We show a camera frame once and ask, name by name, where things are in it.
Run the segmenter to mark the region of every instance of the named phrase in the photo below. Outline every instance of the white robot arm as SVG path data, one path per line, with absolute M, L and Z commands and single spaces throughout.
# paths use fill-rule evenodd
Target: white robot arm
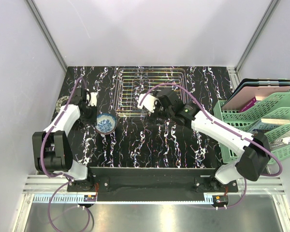
M 76 122 L 95 124 L 97 120 L 97 93 L 77 88 L 69 105 L 60 108 L 53 122 L 41 132 L 32 136 L 34 163 L 38 171 L 42 170 L 40 152 L 42 141 L 48 131 L 54 127 L 44 146 L 44 165 L 47 171 L 55 174 L 67 174 L 75 181 L 88 178 L 88 168 L 73 160 L 67 136 Z
M 251 133 L 236 129 L 210 115 L 208 112 L 205 112 L 211 117 L 211 121 L 204 112 L 198 109 L 196 104 L 192 101 L 183 104 L 175 92 L 170 89 L 162 90 L 156 96 L 147 95 L 142 105 L 140 105 L 144 96 L 145 94 L 140 95 L 138 108 L 143 109 L 145 107 L 149 111 L 147 120 L 157 123 L 159 119 L 171 118 L 179 125 L 186 126 L 212 137 L 230 148 L 238 156 L 237 160 L 218 168 L 215 174 L 215 179 L 218 182 L 225 185 L 243 177 L 252 181 L 258 180 L 270 158 L 263 151 L 243 138 L 254 140 L 268 149 L 267 138 L 264 134 L 258 133 L 256 137 L 253 137 Z M 215 122 L 219 122 L 220 125 L 223 125 L 229 130 L 236 131 L 242 137 L 240 138 L 234 135 Z

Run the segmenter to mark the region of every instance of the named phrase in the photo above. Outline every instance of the gray wall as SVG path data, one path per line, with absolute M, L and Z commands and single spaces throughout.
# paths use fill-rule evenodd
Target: gray wall
M 282 0 L 243 68 L 241 78 L 290 78 L 290 0 Z M 290 204 L 290 158 L 281 175 Z
M 270 0 L 35 0 L 69 66 L 234 66 Z
M 35 171 L 31 136 L 50 122 L 63 77 L 25 1 L 0 0 L 0 232 Z

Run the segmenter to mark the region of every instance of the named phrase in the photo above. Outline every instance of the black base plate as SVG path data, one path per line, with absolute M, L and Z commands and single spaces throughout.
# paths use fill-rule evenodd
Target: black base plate
M 225 192 L 196 189 L 215 169 L 156 168 L 91 168 L 99 184 L 99 202 L 203 201 L 204 192 Z M 237 185 L 228 184 L 228 192 L 238 192 Z M 68 191 L 84 191 L 68 187 Z
M 96 177 L 94 178 L 95 183 L 99 185 L 99 192 L 108 192 L 110 178 L 108 177 Z M 78 185 L 68 185 L 68 192 L 95 192 L 94 186 L 78 186 Z

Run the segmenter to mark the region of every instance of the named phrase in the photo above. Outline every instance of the metal grid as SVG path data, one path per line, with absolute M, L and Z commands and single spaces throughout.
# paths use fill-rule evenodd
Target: metal grid
M 187 88 L 185 70 L 183 69 L 120 69 L 118 72 L 114 109 L 119 117 L 142 117 L 147 111 L 137 108 L 137 101 L 141 93 L 145 93 L 150 88 L 162 84 L 174 83 Z M 186 103 L 187 96 L 181 89 L 173 86 L 162 88 L 172 88 Z

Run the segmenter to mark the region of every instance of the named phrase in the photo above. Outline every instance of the plastic tray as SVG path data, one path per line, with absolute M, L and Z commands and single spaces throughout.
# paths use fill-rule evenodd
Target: plastic tray
M 248 131 L 254 122 L 260 118 L 276 118 L 290 120 L 290 92 L 273 93 L 263 101 L 254 105 L 250 109 L 238 113 L 238 111 L 222 111 L 221 106 L 225 101 L 218 101 L 214 107 L 214 115 L 218 119 L 232 125 L 242 131 Z M 280 137 L 290 130 L 290 123 L 280 126 L 265 135 L 269 142 Z M 222 160 L 224 163 L 229 163 L 238 157 L 225 145 L 220 144 Z M 279 160 L 284 160 L 290 157 L 290 145 L 272 152 Z

